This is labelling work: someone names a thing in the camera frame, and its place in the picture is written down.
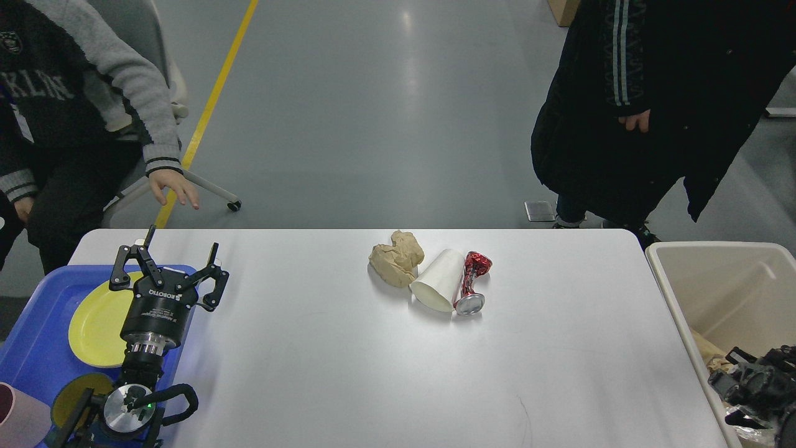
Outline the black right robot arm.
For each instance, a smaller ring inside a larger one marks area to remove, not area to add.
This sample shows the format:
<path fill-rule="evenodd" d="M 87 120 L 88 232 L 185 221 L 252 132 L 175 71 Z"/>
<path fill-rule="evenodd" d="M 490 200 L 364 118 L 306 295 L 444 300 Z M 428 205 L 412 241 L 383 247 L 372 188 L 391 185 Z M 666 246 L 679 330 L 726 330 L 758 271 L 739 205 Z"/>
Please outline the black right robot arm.
<path fill-rule="evenodd" d="M 795 446 L 795 348 L 783 345 L 762 357 L 733 348 L 732 372 L 716 370 L 708 384 L 736 411 L 724 417 L 730 426 L 774 430 L 774 447 Z"/>

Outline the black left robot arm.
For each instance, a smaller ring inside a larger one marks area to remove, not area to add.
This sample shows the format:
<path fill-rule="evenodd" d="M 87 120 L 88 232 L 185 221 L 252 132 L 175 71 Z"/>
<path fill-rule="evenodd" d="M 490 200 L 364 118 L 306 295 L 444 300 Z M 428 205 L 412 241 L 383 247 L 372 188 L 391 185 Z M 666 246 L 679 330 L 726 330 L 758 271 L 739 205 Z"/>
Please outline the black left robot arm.
<path fill-rule="evenodd" d="M 150 255 L 155 227 L 133 246 L 120 246 L 109 278 L 111 291 L 130 291 L 119 336 L 126 344 L 121 373 L 111 391 L 85 388 L 67 416 L 56 425 L 54 447 L 96 447 L 96 434 L 115 441 L 159 447 L 163 426 L 188 419 L 198 408 L 190 385 L 159 389 L 163 363 L 180 348 L 194 307 L 213 312 L 221 303 L 229 273 L 216 260 L 219 244 L 195 273 L 158 266 Z"/>

